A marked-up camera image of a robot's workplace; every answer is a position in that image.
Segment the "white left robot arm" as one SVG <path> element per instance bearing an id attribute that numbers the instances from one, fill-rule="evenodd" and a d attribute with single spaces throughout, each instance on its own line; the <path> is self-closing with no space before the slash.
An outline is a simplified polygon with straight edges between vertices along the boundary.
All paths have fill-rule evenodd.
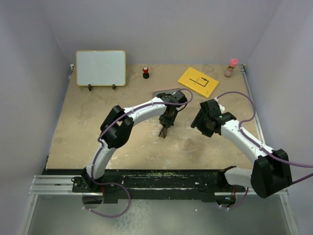
<path id="1" fill-rule="evenodd" d="M 98 150 L 82 172 L 84 187 L 90 192 L 99 190 L 100 179 L 104 176 L 111 157 L 117 149 L 127 143 L 132 129 L 137 124 L 158 116 L 162 125 L 159 136 L 165 138 L 168 128 L 174 125 L 178 113 L 192 99 L 192 97 L 188 99 L 180 89 L 173 94 L 159 93 L 151 100 L 133 107 L 114 106 L 100 126 Z"/>

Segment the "thin framed sunglasses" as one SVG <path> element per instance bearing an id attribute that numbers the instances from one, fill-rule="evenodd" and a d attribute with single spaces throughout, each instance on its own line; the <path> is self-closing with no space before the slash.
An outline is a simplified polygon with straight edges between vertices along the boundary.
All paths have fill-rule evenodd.
<path id="1" fill-rule="evenodd" d="M 159 137 L 161 137 L 161 138 L 166 138 L 167 137 L 167 133 L 168 133 L 168 128 L 169 128 L 170 126 L 168 126 L 168 125 L 163 125 L 162 126 L 162 128 L 161 128 L 161 130 L 160 130 L 160 132 L 159 132 Z"/>

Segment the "pink glasses case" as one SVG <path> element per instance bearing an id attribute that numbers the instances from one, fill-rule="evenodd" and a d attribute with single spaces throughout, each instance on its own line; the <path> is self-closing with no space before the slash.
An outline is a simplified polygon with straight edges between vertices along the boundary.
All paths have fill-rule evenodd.
<path id="1" fill-rule="evenodd" d="M 157 90 L 152 92 L 152 98 L 157 97 L 158 94 L 174 94 L 175 92 L 177 92 L 179 90 L 179 88 L 172 88 L 172 89 L 165 89 L 165 90 Z"/>

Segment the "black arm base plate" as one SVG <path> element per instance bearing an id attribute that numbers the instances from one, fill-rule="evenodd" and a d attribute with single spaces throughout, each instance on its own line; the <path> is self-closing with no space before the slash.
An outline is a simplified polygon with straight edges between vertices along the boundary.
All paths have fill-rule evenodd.
<path id="1" fill-rule="evenodd" d="M 220 180 L 216 169 L 107 169 L 95 185 L 84 180 L 84 170 L 48 169 L 47 176 L 68 176 L 72 192 L 85 197 L 102 197 L 104 203 L 120 199 L 133 200 L 200 200 L 202 202 L 235 202 L 235 193 L 245 192 L 242 186 L 231 186 Z"/>

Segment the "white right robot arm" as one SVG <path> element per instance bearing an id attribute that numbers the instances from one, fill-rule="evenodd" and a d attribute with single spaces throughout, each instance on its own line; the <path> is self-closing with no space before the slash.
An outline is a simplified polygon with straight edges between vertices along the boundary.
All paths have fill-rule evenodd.
<path id="1" fill-rule="evenodd" d="M 267 198 L 292 185 L 289 158 L 282 150 L 274 150 L 255 138 L 230 112 L 211 99 L 200 104 L 191 124 L 202 135 L 219 134 L 232 142 L 253 164 L 252 169 L 230 166 L 220 171 L 218 188 L 230 191 L 234 186 L 252 188 L 261 198 Z"/>

